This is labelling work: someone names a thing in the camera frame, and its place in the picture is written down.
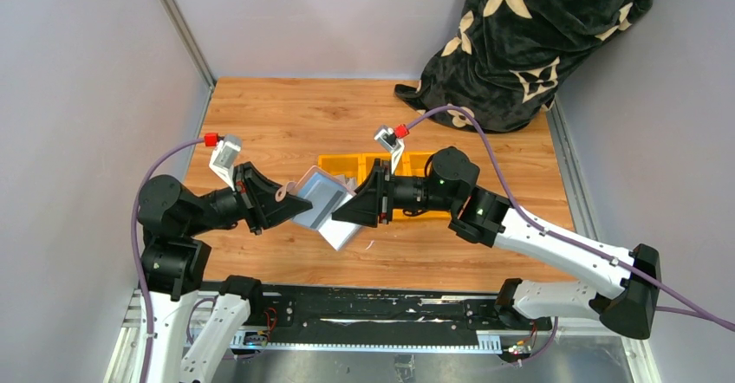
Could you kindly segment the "beige leather card holder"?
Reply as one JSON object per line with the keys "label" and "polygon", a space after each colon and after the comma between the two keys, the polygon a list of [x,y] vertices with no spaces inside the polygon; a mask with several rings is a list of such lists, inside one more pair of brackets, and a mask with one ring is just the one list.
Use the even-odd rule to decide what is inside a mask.
{"label": "beige leather card holder", "polygon": [[332,175],[318,166],[311,166],[298,181],[281,186],[275,194],[277,202],[294,196],[309,201],[312,208],[291,221],[318,232],[334,249],[339,251],[361,228],[360,225],[334,220],[332,214],[354,195],[356,180],[344,175]]}

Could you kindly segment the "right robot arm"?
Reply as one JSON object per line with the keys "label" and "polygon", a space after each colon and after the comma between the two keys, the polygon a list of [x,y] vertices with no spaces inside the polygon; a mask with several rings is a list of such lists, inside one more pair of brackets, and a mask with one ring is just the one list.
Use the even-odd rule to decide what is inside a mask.
{"label": "right robot arm", "polygon": [[453,146],[434,153],[422,177],[398,176],[390,162],[376,159],[356,194],[332,217],[376,227],[389,224],[396,210],[410,216],[446,212],[449,229],[466,242],[526,255],[575,278],[508,279],[495,302],[499,314],[517,320],[597,320],[628,338],[651,336],[660,290],[646,278],[660,278],[657,249],[644,243],[633,249],[617,247],[550,224],[478,186],[478,175],[478,166]]}

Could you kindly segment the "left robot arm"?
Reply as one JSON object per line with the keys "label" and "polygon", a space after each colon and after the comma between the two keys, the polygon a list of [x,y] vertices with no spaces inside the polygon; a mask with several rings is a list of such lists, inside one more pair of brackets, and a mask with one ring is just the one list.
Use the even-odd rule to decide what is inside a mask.
{"label": "left robot arm", "polygon": [[192,346],[195,358],[183,360],[186,328],[211,254],[199,235],[232,230],[241,222],[259,235],[313,207],[307,199],[280,195],[281,185],[252,163],[235,166],[230,180],[230,185],[204,195],[166,174],[141,186],[132,232],[141,231],[144,244],[138,267],[144,334],[136,360],[142,382],[206,382],[237,327],[267,310],[259,280],[229,276],[216,300],[214,319]]}

